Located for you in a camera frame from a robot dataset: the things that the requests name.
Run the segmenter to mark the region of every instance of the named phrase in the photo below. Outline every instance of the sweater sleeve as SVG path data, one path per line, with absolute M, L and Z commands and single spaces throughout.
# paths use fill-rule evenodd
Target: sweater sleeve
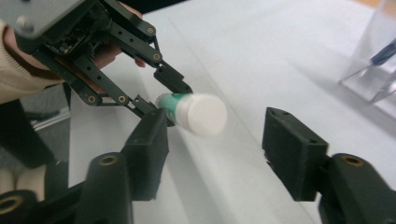
M 0 21 L 0 104 L 31 95 L 47 86 L 62 83 L 59 77 L 32 76 L 6 51 L 3 35 L 6 25 Z

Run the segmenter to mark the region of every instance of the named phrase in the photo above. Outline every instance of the mounting hole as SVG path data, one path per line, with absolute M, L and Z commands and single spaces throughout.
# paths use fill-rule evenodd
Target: mounting hole
M 161 59 L 161 56 L 160 56 L 160 54 L 153 54 L 153 55 L 152 55 L 152 58 L 153 58 L 155 61 L 158 61 L 158 60 Z
M 120 97 L 119 97 L 119 101 L 120 101 L 121 103 L 124 103 L 125 100 L 126 100 L 125 96 L 120 96 Z
M 88 102 L 95 103 L 95 101 L 96 101 L 96 98 L 94 96 L 89 96 L 88 97 Z
M 349 164 L 352 166 L 361 167 L 364 165 L 364 162 L 362 160 L 355 158 L 355 157 L 344 156 L 344 157 L 342 157 L 342 159 L 346 164 Z
M 23 203 L 23 198 L 20 195 L 7 197 L 0 201 L 0 215 L 14 211 Z
M 271 114 L 276 116 L 276 112 L 274 110 L 270 110 Z
M 118 160 L 119 159 L 116 156 L 105 156 L 101 160 L 99 160 L 99 164 L 103 166 L 111 165 L 116 163 Z

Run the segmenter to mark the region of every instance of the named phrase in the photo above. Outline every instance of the white bottle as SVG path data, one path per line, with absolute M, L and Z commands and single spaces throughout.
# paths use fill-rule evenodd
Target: white bottle
M 201 136 L 220 133 L 227 122 L 227 108 L 211 94 L 165 93 L 156 106 L 166 108 L 167 117 L 175 124 Z

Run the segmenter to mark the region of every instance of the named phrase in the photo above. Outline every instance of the white tabletop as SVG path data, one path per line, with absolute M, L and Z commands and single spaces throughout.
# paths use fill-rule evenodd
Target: white tabletop
M 373 10 L 344 0 L 195 0 L 145 15 L 164 59 L 194 92 L 227 105 L 226 129 L 201 138 L 168 130 L 156 201 L 134 203 L 136 223 L 320 223 L 265 163 L 267 106 L 289 111 L 330 143 L 369 161 L 396 189 L 396 122 L 338 84 Z M 151 68 L 121 55 L 104 71 L 130 96 L 169 92 Z M 70 184 L 94 157 L 120 151 L 139 118 L 126 108 L 72 101 Z

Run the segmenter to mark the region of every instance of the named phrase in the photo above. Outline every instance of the screw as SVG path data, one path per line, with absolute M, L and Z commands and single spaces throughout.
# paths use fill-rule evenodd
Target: screw
M 94 96 L 89 96 L 89 97 L 88 97 L 88 101 L 89 101 L 90 103 L 95 103 L 96 99 L 95 99 Z
M 152 27 L 148 28 L 148 34 L 152 35 L 154 33 L 154 29 Z
M 159 54 L 154 54 L 154 55 L 152 56 L 152 58 L 153 58 L 154 60 L 158 61 L 158 60 L 161 59 L 161 56 L 160 56 Z
M 119 97 L 119 101 L 120 101 L 121 103 L 124 103 L 124 102 L 125 102 L 125 96 L 120 96 L 120 97 Z
M 17 18 L 17 24 L 21 28 L 21 31 L 25 33 L 32 33 L 34 30 L 33 24 L 29 21 L 29 18 L 25 16 L 19 16 Z

